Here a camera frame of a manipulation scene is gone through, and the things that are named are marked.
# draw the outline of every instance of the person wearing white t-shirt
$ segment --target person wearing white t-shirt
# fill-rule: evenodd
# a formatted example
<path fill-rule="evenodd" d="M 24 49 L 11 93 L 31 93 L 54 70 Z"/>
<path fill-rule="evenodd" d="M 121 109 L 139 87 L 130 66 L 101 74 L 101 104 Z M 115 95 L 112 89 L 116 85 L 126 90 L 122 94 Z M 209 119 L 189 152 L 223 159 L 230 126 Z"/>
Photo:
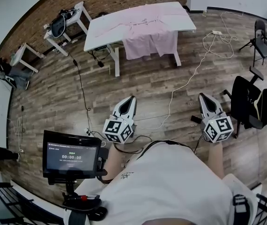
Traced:
<path fill-rule="evenodd" d="M 103 180 L 112 182 L 87 179 L 75 190 L 100 195 L 108 210 L 102 221 L 86 219 L 83 225 L 231 225 L 235 194 L 250 202 L 251 221 L 256 214 L 255 195 L 232 174 L 224 177 L 221 143 L 210 145 L 207 165 L 189 147 L 164 141 L 146 145 L 124 169 L 121 162 L 122 153 L 111 146 Z"/>

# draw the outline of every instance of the monitor screen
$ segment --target monitor screen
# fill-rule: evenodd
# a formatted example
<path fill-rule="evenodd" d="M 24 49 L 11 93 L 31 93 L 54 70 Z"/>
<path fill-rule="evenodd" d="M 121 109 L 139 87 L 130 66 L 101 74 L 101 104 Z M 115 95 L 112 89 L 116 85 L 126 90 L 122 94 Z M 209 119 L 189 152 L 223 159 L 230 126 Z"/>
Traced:
<path fill-rule="evenodd" d="M 47 143 L 47 169 L 64 171 L 92 171 L 96 159 L 96 147 Z"/>

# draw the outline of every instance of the pink cloth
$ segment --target pink cloth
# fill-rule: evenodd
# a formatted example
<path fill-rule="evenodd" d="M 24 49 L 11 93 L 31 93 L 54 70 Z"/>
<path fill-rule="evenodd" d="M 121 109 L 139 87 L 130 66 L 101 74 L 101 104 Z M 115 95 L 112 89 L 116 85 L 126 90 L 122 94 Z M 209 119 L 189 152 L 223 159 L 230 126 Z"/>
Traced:
<path fill-rule="evenodd" d="M 123 44 L 128 60 L 140 58 L 158 53 L 172 54 L 177 51 L 177 31 L 170 31 L 168 25 L 161 18 L 166 15 L 187 15 L 186 11 L 178 8 L 159 7 L 153 5 L 143 5 L 125 10 L 116 24 L 111 24 L 111 28 L 102 31 L 96 37 L 112 30 L 118 29 L 118 26 L 128 26 L 128 32 L 125 33 Z"/>

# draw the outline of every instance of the power strip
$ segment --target power strip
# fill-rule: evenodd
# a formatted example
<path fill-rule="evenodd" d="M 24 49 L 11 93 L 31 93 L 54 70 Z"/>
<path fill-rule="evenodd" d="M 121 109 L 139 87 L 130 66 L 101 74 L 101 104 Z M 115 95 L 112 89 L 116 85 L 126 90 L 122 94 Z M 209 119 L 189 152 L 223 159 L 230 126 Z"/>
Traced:
<path fill-rule="evenodd" d="M 214 35 L 222 35 L 222 33 L 220 31 L 216 31 L 216 30 L 212 30 Z"/>
<path fill-rule="evenodd" d="M 84 131 L 85 131 L 85 136 L 94 137 L 94 135 L 91 133 L 91 131 L 88 128 L 85 128 Z"/>

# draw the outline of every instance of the black office chair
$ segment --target black office chair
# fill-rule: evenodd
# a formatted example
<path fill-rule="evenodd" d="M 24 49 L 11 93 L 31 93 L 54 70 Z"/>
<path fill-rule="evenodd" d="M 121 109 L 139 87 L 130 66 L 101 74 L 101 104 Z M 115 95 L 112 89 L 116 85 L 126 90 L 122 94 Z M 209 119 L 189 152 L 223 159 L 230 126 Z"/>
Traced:
<path fill-rule="evenodd" d="M 263 39 L 260 36 L 257 36 L 257 31 L 261 30 L 261 34 L 263 35 Z M 266 41 L 266 26 L 264 21 L 262 20 L 256 20 L 255 25 L 254 25 L 254 38 L 250 39 L 250 42 L 244 45 L 243 47 L 240 48 L 240 51 L 246 47 L 246 46 L 254 46 L 254 57 L 253 57 L 253 66 L 254 63 L 257 60 L 263 59 L 263 64 L 264 64 L 264 59 L 267 58 L 267 41 Z M 255 51 L 258 51 L 259 54 L 261 55 L 260 59 L 255 60 Z"/>
<path fill-rule="evenodd" d="M 230 114 L 237 120 L 235 138 L 238 137 L 241 123 L 245 129 L 252 127 L 262 129 L 267 125 L 267 89 L 261 93 L 254 85 L 258 78 L 264 80 L 264 76 L 254 67 L 250 67 L 250 71 L 254 74 L 251 81 L 237 76 L 232 87 L 232 94 L 227 90 L 223 91 L 231 99 Z"/>

